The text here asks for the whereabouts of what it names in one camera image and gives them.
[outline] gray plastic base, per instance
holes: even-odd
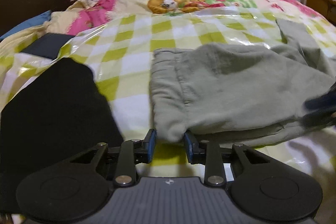
[[[144,177],[117,189],[108,203],[80,224],[261,224],[241,212],[227,193],[204,186],[198,177]],[[313,224],[307,219],[301,224]]]

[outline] black fabric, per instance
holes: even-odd
[[[18,182],[98,142],[123,138],[91,70],[63,58],[19,92],[0,123],[0,212],[19,213]]]
[[[75,36],[61,33],[47,33],[36,39],[21,52],[54,60],[57,58],[61,47],[73,37]]]

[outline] wooden cabinet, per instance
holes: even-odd
[[[307,0],[306,5],[336,26],[336,0]]]

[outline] yellow-green checkered pattern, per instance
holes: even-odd
[[[89,66],[100,92],[110,103],[113,116],[123,136],[126,139],[141,139],[152,127],[148,83],[152,52],[155,49],[161,47],[195,49],[210,42],[272,47],[286,42],[282,40],[277,27],[277,17],[303,22],[328,56],[336,54],[336,29],[323,18],[289,17],[255,8],[230,7],[230,13],[222,15],[184,14],[177,17],[130,15],[116,19],[84,31],[71,39],[62,47],[58,58],[71,57]],[[0,57],[1,108],[21,88],[57,61],[50,62],[43,58],[18,53],[21,48],[35,39],[36,37],[29,38],[14,51]],[[334,194],[328,195],[325,199],[327,208],[336,204],[335,139],[336,134],[333,131],[313,133],[260,150],[313,174],[324,189],[334,190]],[[334,147],[329,145],[328,152],[315,155],[314,151],[318,149],[324,151],[320,147],[324,144],[323,140],[328,140],[329,144],[334,143]],[[202,175],[199,166],[186,164],[183,148],[160,144],[158,147],[151,166],[139,167],[142,171],[147,168],[146,174]],[[318,164],[307,162],[307,165],[304,165],[300,159],[310,158],[310,155],[305,153],[312,153],[317,157]]]

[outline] blue cushion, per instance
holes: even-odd
[[[3,34],[0,37],[0,41],[5,39],[6,37],[9,37],[10,35],[17,33],[21,30],[27,29],[29,27],[33,27],[33,26],[37,26],[37,25],[41,25],[43,24],[43,22],[45,21],[49,21],[51,18],[51,11],[46,11],[44,13],[42,13],[41,15],[32,17],[30,19],[27,19],[24,22],[21,22],[19,25],[15,26],[14,28],[12,28],[11,30],[9,30],[8,32],[6,32],[5,34]]]

